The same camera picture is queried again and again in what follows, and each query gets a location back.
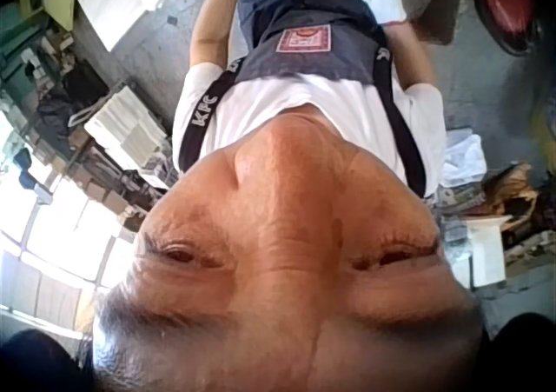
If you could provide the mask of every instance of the patch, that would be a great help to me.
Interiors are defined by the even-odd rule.
[[[319,53],[331,49],[330,24],[324,24],[284,30],[276,52]]]

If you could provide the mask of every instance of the concrete floor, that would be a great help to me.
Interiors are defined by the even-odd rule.
[[[135,82],[149,96],[150,108],[171,127],[188,71],[191,30],[201,4],[202,0],[166,0],[160,9],[145,14],[111,53],[80,11],[74,30],[76,53],[87,58],[108,85],[122,79]],[[546,80],[543,66],[547,63],[540,56],[516,59],[504,53],[480,23],[473,0],[461,0],[454,42],[429,49],[445,98],[447,127],[472,127],[482,136],[490,170],[527,161],[533,165],[534,181],[539,181],[544,176],[544,164],[529,136],[528,116],[535,92]],[[245,53],[245,43],[235,25],[230,58]],[[543,301],[533,304],[530,296],[503,289],[483,298],[493,331],[520,312],[555,317],[553,265],[548,265],[546,272],[551,269],[552,282],[527,278],[526,283],[535,287],[534,296]]]

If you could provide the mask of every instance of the white t-shirt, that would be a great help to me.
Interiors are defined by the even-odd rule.
[[[197,101],[222,73],[212,63],[192,67],[185,77],[174,119],[174,163],[177,164],[185,129]],[[406,90],[394,80],[394,101],[411,130],[427,174],[429,196],[439,184],[446,128],[442,96],[432,85],[417,84]],[[317,75],[265,77],[238,83],[220,101],[208,126],[201,157],[228,146],[281,111],[312,103],[347,141],[373,153],[406,183],[406,174],[396,149],[378,91],[356,81],[330,81]]]

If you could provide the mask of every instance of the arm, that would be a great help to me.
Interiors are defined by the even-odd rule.
[[[205,0],[193,28],[189,67],[210,62],[226,69],[229,33],[237,0]]]
[[[401,88],[406,90],[417,83],[430,83],[436,86],[433,65],[411,24],[385,25],[384,32],[394,54],[394,64]]]

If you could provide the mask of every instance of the dark apron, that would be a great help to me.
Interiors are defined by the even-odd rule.
[[[312,74],[376,87],[406,171],[407,186],[416,195],[425,195],[419,149],[394,103],[387,39],[361,0],[240,0],[238,13],[249,53],[233,62],[195,106],[180,149],[181,171],[198,160],[210,119],[234,84],[265,76]],[[329,26],[329,51],[277,51],[285,30],[314,26]]]

